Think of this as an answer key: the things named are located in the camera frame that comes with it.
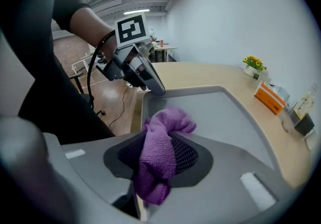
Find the black cable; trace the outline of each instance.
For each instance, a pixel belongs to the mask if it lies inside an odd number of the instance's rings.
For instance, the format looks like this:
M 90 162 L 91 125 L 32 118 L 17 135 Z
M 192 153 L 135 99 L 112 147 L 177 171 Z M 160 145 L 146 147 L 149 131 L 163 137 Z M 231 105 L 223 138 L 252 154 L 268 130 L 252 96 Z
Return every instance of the black cable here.
M 110 124 L 109 124 L 109 128 L 111 126 L 111 124 L 113 124 L 115 121 L 119 120 L 119 118 L 122 116 L 122 114 L 124 113 L 125 111 L 125 101 L 124 101 L 124 98 L 125 98 L 125 94 L 126 94 L 126 91 L 128 90 L 128 87 L 126 88 L 125 92 L 124 92 L 124 95 L 122 96 L 122 112 L 121 114 L 119 115 L 119 117 L 117 119 L 115 119 L 114 121 L 112 121 Z
M 87 74 L 87 87 L 88 87 L 88 93 L 89 93 L 89 97 L 90 97 L 90 104 L 91 104 L 91 108 L 94 109 L 94 99 L 91 95 L 91 88 L 90 88 L 90 75 L 91 75 L 91 71 L 92 68 L 94 66 L 95 63 L 95 59 L 97 57 L 97 54 L 99 53 L 101 47 L 106 43 L 106 41 L 111 38 L 112 36 L 114 36 L 116 34 L 116 32 L 113 30 L 112 32 L 108 33 L 106 36 L 104 36 L 102 38 L 102 40 L 100 40 L 100 42 L 98 43 L 94 54 L 92 55 L 90 64 L 89 64 L 89 68 L 88 68 L 88 74 Z

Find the gray tray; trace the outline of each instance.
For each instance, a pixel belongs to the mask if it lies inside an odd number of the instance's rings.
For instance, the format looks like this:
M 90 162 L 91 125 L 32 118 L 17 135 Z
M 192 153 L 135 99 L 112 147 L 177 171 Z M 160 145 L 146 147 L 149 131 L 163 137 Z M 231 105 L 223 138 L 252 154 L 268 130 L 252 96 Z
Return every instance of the gray tray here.
M 193 134 L 240 147 L 280 173 L 269 141 L 244 106 L 224 87 L 203 86 L 151 92 L 143 98 L 141 122 L 168 106 L 185 110 L 196 122 Z

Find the ceiling light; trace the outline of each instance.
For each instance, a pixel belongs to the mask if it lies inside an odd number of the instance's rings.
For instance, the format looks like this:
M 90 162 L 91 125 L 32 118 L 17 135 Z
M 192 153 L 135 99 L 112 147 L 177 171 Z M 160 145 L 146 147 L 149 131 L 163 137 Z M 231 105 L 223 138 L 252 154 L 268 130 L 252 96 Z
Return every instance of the ceiling light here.
M 133 14 L 133 13 L 144 13 L 144 12 L 149 12 L 149 9 L 137 10 L 137 11 L 132 11 L 132 12 L 126 12 L 126 13 L 124 13 L 124 14 L 125 14 L 125 15 L 128 15 L 128 14 Z

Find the tissue box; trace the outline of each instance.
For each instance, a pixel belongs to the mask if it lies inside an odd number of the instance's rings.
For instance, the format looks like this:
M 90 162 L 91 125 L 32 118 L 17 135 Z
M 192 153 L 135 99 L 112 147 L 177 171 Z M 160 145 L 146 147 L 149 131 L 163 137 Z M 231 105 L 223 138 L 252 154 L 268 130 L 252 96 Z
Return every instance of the tissue box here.
M 254 96 L 264 103 L 275 114 L 279 114 L 286 105 L 285 100 L 273 91 L 264 81 L 258 85 Z

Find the black shirt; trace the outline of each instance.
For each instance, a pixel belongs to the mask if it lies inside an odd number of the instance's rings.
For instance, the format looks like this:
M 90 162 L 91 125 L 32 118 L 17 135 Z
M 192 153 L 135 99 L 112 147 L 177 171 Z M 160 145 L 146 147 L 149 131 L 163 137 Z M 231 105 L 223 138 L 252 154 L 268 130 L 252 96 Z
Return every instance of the black shirt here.
M 52 18 L 70 30 L 72 15 L 89 7 L 83 0 L 3 0 L 1 28 L 11 48 L 35 78 L 19 116 L 59 141 L 103 139 L 113 133 L 82 99 L 53 53 Z

